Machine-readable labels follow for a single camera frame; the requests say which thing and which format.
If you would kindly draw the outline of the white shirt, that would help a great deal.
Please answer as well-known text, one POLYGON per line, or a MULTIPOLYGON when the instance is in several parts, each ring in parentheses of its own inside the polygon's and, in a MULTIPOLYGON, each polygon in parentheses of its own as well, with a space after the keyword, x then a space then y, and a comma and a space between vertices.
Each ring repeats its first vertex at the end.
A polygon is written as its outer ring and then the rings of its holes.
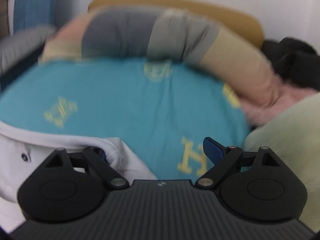
POLYGON ((53 150, 65 148, 76 152, 87 147, 103 150, 108 164, 130 184, 136 179, 156 179, 119 138, 46 134, 1 122, 1 228, 10 233, 25 221, 17 203, 17 191, 53 150))

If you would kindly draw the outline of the pale green cartoon quilt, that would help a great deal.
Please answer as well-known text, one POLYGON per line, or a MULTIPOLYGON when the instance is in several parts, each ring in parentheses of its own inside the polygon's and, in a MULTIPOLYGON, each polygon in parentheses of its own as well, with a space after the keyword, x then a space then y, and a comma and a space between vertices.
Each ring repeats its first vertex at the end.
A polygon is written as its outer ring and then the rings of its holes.
POLYGON ((247 151, 268 146, 303 182, 308 200, 300 220, 319 231, 319 93, 310 96, 251 132, 247 151))

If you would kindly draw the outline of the pink fluffy cloth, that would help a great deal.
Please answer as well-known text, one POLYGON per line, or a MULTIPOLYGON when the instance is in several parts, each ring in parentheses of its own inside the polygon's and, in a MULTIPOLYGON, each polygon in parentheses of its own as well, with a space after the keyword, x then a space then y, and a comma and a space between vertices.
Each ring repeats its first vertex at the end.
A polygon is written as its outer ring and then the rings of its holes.
POLYGON ((262 107, 251 103, 245 98, 239 99, 241 109, 246 116, 249 126, 263 126, 301 100, 318 93, 313 88, 302 88, 290 81, 284 81, 279 75, 276 75, 276 78, 279 87, 279 97, 273 105, 262 107))

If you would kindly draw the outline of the teal bed sheet yellow print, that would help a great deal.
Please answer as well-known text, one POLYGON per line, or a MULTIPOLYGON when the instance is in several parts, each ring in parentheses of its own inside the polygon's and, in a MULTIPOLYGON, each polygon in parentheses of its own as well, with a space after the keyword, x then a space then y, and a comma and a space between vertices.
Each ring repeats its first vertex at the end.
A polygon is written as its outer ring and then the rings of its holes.
POLYGON ((140 57, 36 65, 2 94, 1 120, 33 132, 118 137, 166 180, 196 180, 212 167, 204 138, 241 146, 249 134, 225 83, 140 57))

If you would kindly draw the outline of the black clothing pile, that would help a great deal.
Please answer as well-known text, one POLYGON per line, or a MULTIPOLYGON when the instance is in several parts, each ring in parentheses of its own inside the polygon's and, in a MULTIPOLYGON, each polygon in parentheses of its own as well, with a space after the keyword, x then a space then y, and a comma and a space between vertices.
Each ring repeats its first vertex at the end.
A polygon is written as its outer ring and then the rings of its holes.
POLYGON ((265 40, 261 51, 282 79, 319 90, 319 53, 311 45, 285 37, 281 41, 265 40))

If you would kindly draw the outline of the grey storage bag rim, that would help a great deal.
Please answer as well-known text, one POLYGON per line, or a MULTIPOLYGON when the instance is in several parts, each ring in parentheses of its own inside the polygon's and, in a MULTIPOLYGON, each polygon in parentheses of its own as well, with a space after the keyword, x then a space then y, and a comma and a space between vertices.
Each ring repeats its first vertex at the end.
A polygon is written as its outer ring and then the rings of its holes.
POLYGON ((1 39, 1 76, 38 50, 55 32, 53 25, 41 24, 1 39))

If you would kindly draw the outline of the wooden headboard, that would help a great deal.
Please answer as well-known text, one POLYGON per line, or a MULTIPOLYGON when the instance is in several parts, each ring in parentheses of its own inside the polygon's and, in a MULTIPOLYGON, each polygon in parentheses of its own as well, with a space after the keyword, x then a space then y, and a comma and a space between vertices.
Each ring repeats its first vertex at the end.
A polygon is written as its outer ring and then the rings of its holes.
POLYGON ((92 0, 88 5, 88 10, 107 5, 147 5, 186 9, 224 24, 257 48, 263 46, 265 39, 263 27, 254 16, 210 2, 200 0, 92 0))

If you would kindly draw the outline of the grey beige striped pillow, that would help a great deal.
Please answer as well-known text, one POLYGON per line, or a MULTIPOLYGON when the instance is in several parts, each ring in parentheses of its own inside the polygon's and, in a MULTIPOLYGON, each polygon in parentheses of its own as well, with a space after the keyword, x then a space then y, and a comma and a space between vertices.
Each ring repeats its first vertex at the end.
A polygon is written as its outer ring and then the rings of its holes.
POLYGON ((97 57, 169 59, 200 68, 259 106, 279 97, 270 62, 255 46, 220 22, 182 9, 106 7, 65 24, 40 60, 97 57))

